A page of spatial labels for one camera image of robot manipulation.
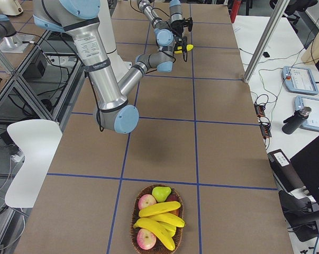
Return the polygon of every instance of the banana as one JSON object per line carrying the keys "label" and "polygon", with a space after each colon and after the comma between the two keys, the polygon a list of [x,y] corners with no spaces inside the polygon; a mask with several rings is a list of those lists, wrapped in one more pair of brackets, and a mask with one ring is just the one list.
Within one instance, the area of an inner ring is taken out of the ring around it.
{"label": "banana", "polygon": [[157,203],[154,205],[147,206],[139,211],[139,217],[148,217],[159,213],[170,212],[180,208],[181,204],[177,201]]}
{"label": "banana", "polygon": [[133,225],[133,228],[143,228],[151,231],[168,250],[174,250],[176,247],[175,242],[168,231],[157,221],[149,218],[140,218]]}
{"label": "banana", "polygon": [[176,234],[176,230],[177,230],[176,226],[173,226],[169,223],[162,222],[162,221],[159,221],[159,224],[161,224],[168,231],[171,237],[173,237]]}
{"label": "banana", "polygon": [[185,221],[172,213],[160,213],[149,216],[148,218],[153,219],[155,221],[166,222],[179,228],[183,228],[185,226]]}

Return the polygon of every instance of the brown table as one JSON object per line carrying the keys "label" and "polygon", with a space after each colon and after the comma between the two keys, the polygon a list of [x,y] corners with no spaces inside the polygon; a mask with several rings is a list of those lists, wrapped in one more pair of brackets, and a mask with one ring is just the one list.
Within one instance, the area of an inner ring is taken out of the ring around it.
{"label": "brown table", "polygon": [[[16,254],[135,253],[134,200],[153,183],[183,199],[176,253],[293,253],[227,7],[184,4],[183,14],[194,19],[195,48],[129,95],[141,116],[130,135],[99,132],[84,84]],[[113,28],[124,60],[156,50],[128,2],[118,2]]]}

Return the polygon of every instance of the wicker basket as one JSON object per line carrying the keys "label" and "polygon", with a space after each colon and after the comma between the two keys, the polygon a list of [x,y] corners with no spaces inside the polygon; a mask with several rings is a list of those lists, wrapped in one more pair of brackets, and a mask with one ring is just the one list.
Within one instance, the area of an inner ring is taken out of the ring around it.
{"label": "wicker basket", "polygon": [[[176,248],[174,250],[172,250],[172,251],[168,250],[161,243],[161,241],[158,238],[157,238],[156,244],[150,250],[143,250],[143,249],[141,249],[138,246],[138,244],[137,244],[137,234],[138,234],[140,228],[136,228],[136,229],[133,228],[133,225],[139,219],[139,216],[138,216],[138,213],[139,213],[138,201],[143,195],[151,194],[153,188],[155,188],[157,186],[165,187],[165,185],[162,185],[162,184],[154,184],[154,185],[150,185],[150,186],[144,188],[141,192],[139,192],[139,194],[138,194],[138,196],[136,198],[136,201],[134,203],[134,209],[133,209],[132,220],[131,220],[131,225],[130,225],[130,236],[131,236],[131,241],[132,241],[132,244],[133,244],[134,248],[140,254],[172,254],[172,253],[175,253],[175,251],[178,249],[178,247],[180,245],[181,236],[183,234],[183,229],[182,228],[177,228],[176,234],[172,237],[174,242],[175,242]],[[181,204],[181,207],[179,208],[178,216],[183,219],[183,203],[181,201],[181,198],[180,198],[179,194],[176,192],[176,190],[173,189],[173,188],[171,188],[171,189],[172,189],[172,194],[177,196],[178,202]]]}

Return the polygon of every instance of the pear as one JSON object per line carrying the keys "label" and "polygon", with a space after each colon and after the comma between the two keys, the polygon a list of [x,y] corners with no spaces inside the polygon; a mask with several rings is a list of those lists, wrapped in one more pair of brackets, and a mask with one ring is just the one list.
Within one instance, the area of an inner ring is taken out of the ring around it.
{"label": "pear", "polygon": [[171,188],[157,186],[152,190],[152,196],[157,200],[158,203],[162,203],[166,200],[166,198],[171,194]]}

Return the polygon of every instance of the black bottle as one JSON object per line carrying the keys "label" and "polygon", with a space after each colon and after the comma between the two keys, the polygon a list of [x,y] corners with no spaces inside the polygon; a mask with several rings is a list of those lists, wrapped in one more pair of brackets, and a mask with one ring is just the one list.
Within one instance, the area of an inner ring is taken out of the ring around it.
{"label": "black bottle", "polygon": [[306,119],[308,119],[310,112],[310,107],[302,107],[300,110],[296,110],[293,116],[290,116],[283,121],[285,125],[281,130],[286,134],[292,134]]}

